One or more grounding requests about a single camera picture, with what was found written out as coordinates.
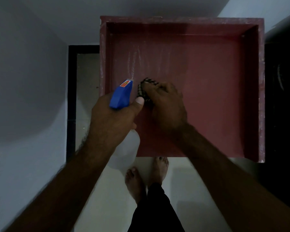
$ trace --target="white plastic bottle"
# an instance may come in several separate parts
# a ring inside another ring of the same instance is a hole
[[[113,169],[129,167],[135,160],[139,145],[138,133],[130,130],[126,138],[116,147],[107,165]]]

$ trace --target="forearm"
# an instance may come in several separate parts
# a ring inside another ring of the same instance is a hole
[[[109,153],[90,140],[6,231],[71,231]]]
[[[290,231],[290,208],[186,125],[174,136],[233,231]]]

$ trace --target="person's left arm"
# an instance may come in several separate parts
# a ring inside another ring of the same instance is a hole
[[[109,102],[110,95],[98,99],[84,145],[6,232],[72,230],[115,148],[136,128],[133,121],[144,99],[119,111],[110,109]]]

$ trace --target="person's left hand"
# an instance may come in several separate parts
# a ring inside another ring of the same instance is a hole
[[[131,129],[136,128],[134,118],[142,110],[144,99],[138,97],[128,107],[114,110],[109,107],[112,95],[101,96],[92,109],[87,140],[106,155],[112,155]]]

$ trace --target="person's right arm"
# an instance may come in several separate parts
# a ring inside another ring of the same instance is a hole
[[[290,208],[188,124],[171,83],[143,89],[154,102],[154,119],[192,162],[233,231],[290,231]]]

